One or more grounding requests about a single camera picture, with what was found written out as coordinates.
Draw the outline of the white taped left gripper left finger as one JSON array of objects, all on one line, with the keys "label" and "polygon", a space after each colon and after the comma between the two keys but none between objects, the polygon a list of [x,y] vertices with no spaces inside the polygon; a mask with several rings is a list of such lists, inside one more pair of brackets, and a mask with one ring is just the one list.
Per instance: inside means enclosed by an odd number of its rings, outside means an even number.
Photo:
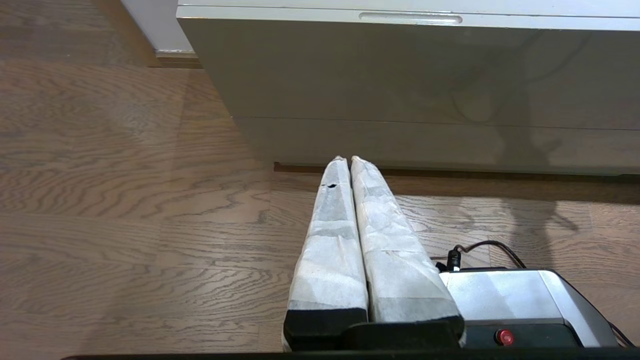
[{"label": "white taped left gripper left finger", "polygon": [[348,160],[327,164],[289,289],[286,351],[337,350],[368,322],[369,297]]}]

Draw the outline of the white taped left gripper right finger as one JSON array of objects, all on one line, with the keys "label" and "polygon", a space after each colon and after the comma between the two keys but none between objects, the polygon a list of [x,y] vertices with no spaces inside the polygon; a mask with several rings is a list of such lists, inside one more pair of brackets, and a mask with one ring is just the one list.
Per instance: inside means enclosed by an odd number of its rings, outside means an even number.
[{"label": "white taped left gripper right finger", "polygon": [[350,176],[374,322],[465,321],[381,171],[354,156]]}]

